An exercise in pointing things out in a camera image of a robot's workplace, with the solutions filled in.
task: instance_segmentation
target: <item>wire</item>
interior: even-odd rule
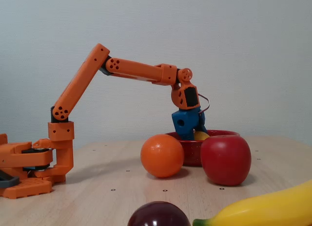
[[[209,102],[209,99],[206,98],[205,96],[201,95],[201,94],[198,94],[200,97],[206,99],[209,103],[208,107],[206,107],[204,110],[201,110],[198,114],[202,114],[204,111],[206,111],[208,108],[210,108],[210,102]]]

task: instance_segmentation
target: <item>wooden table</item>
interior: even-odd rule
[[[189,217],[208,218],[237,200],[312,179],[312,147],[285,137],[245,137],[252,168],[238,187],[213,185],[202,168],[157,180],[140,163],[143,141],[93,143],[74,153],[66,184],[50,194],[10,200],[0,197],[1,226],[126,226],[151,201],[168,201]]]

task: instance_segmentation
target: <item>banana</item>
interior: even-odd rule
[[[285,190],[233,203],[193,226],[310,226],[312,225],[312,180]]]

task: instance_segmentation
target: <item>red bowl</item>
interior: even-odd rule
[[[185,166],[195,166],[201,167],[200,160],[200,147],[203,141],[184,141],[181,140],[179,135],[176,132],[167,133],[168,135],[176,138],[182,144],[184,149],[184,163]],[[208,130],[209,136],[218,136],[218,135],[237,135],[240,136],[239,133],[233,131],[226,130]]]

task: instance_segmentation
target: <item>screw hole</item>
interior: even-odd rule
[[[178,124],[179,126],[184,126],[184,120],[178,120],[178,121],[177,121],[177,124]]]

